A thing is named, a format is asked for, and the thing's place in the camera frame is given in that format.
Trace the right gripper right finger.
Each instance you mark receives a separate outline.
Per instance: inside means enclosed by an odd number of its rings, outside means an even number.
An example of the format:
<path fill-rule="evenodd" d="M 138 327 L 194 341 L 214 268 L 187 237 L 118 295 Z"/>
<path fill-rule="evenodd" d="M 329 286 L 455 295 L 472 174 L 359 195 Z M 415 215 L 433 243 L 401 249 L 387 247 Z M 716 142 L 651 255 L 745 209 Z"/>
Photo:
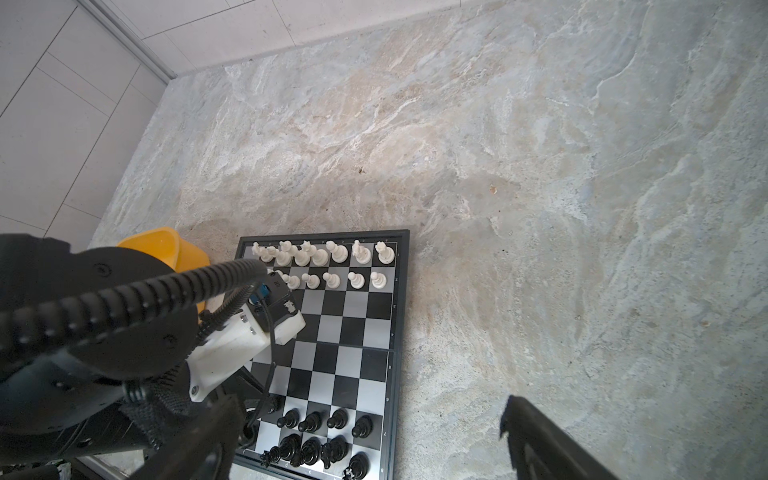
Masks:
<path fill-rule="evenodd" d="M 617 480 L 530 401 L 510 395 L 500 419 L 518 479 Z"/>

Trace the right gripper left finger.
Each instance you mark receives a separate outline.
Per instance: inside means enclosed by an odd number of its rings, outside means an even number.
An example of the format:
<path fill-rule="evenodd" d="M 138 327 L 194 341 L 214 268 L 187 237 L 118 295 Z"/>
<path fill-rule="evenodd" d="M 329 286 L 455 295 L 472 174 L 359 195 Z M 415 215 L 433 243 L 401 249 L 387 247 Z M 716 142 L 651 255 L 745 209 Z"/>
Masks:
<path fill-rule="evenodd" d="M 245 424 L 242 401 L 227 395 L 195 418 L 129 479 L 228 479 Z"/>

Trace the black white chess board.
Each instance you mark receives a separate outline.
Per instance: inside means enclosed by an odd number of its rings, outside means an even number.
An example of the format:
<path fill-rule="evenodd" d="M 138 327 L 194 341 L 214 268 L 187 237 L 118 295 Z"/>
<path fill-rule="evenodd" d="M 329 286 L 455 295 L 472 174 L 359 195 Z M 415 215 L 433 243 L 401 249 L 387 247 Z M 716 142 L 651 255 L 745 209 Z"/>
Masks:
<path fill-rule="evenodd" d="M 279 410 L 255 424 L 255 444 L 240 450 L 235 461 L 243 468 L 281 479 L 341 479 L 344 470 L 359 468 L 364 479 L 391 479 L 400 393 L 402 339 L 405 327 L 410 233 L 407 230 L 289 235 L 322 249 L 332 241 L 351 248 L 359 243 L 371 251 L 367 262 L 348 257 L 320 267 L 292 263 L 279 271 L 301 277 L 335 274 L 337 288 L 301 285 L 293 295 L 306 326 L 297 337 L 274 351 L 265 350 L 249 366 L 260 381 L 270 379 Z M 375 244 L 385 242 L 395 260 L 379 262 Z M 293 467 L 280 460 L 264 464 L 287 437 L 320 444 L 342 437 L 346 456 L 330 465 L 317 461 Z"/>

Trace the yellow plastic tray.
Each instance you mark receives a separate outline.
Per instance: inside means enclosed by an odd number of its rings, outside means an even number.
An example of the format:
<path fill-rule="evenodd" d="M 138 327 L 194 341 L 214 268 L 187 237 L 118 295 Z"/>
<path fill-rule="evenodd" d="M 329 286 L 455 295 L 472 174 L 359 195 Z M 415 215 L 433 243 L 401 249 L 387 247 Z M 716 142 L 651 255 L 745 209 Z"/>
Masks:
<path fill-rule="evenodd" d="M 135 234 L 121 240 L 118 247 L 148 254 L 175 272 L 193 270 L 211 264 L 209 256 L 196 245 L 184 240 L 170 228 L 161 227 Z"/>

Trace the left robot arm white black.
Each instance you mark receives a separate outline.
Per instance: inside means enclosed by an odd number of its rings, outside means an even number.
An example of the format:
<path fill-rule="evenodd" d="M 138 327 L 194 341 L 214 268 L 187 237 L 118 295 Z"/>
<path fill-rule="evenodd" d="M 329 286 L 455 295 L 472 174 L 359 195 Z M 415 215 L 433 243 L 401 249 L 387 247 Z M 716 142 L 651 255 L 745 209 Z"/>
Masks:
<path fill-rule="evenodd" d="M 180 366 L 193 347 L 197 309 L 170 273 L 136 250 L 2 236 L 3 465 L 159 443 L 126 386 Z"/>

